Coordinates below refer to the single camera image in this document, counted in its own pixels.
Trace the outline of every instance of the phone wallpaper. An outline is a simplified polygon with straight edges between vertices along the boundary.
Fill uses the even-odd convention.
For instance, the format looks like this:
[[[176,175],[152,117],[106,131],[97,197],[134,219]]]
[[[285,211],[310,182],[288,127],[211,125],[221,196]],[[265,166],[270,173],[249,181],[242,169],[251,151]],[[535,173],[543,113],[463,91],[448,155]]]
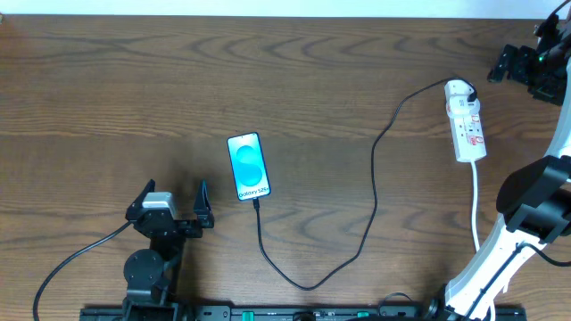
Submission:
[[[238,199],[249,200],[268,195],[269,181],[258,135],[248,134],[228,139],[228,151]]]

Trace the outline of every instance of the wooden table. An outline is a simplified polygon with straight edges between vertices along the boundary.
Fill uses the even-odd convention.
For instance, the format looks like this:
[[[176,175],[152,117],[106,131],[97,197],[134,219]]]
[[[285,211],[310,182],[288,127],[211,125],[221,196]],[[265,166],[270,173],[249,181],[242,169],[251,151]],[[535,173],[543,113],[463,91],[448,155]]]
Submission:
[[[48,273],[125,221],[149,178],[190,212],[205,178],[216,227],[187,243],[182,299],[236,305],[376,304],[433,295],[474,254],[471,175],[457,163],[439,86],[407,103],[377,148],[379,210],[362,256],[314,292],[264,261],[236,198],[226,138],[258,131],[273,193],[269,255],[314,284],[357,250],[372,209],[370,147],[397,103],[441,78],[472,81],[488,156],[480,236],[512,171],[542,157],[559,107],[485,80],[501,48],[534,45],[536,21],[8,16],[0,26],[0,320],[30,320]],[[571,240],[547,252],[571,257]],[[132,228],[48,285],[42,320],[119,305]],[[533,258],[499,303],[567,320],[571,274]]]

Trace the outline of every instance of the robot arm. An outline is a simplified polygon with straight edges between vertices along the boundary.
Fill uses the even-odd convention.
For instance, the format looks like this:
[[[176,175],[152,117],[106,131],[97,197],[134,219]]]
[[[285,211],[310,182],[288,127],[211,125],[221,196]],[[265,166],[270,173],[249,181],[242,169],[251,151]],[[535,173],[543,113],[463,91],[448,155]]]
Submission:
[[[499,82],[503,72],[508,71],[509,78],[529,85],[528,92],[534,98],[555,104],[562,100],[562,109],[545,157],[508,177],[498,195],[500,214],[492,232],[468,266],[446,284],[441,300],[443,309],[450,313],[465,316],[469,312],[518,244],[528,243],[542,250],[558,236],[570,233],[571,193],[560,187],[571,176],[571,61],[567,49],[563,49],[571,37],[567,29],[556,29],[557,22],[557,16],[550,16],[536,30],[536,35],[539,31],[538,36],[543,36],[537,50],[506,45],[488,77]],[[558,38],[555,35],[561,39],[559,43],[554,42]],[[534,254],[532,249],[524,248],[490,284],[467,317],[484,319],[495,296]]]

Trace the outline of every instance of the electrical outlet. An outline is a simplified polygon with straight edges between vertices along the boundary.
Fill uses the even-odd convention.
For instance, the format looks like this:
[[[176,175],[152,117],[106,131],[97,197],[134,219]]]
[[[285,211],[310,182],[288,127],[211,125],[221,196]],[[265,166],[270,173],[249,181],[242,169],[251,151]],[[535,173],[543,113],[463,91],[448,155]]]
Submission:
[[[477,161],[486,155],[480,114],[450,119],[456,160]]]
[[[450,117],[456,160],[477,161],[486,155],[484,132],[480,120],[480,101],[468,101],[473,89],[462,80],[449,81],[444,86],[446,113]]]

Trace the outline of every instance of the wall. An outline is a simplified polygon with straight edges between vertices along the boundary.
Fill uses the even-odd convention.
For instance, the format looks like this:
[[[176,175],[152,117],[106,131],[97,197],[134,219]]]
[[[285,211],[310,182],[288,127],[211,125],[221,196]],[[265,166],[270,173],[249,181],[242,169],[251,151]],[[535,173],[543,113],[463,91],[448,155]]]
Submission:
[[[0,0],[0,12],[544,19],[561,2],[561,0]]]

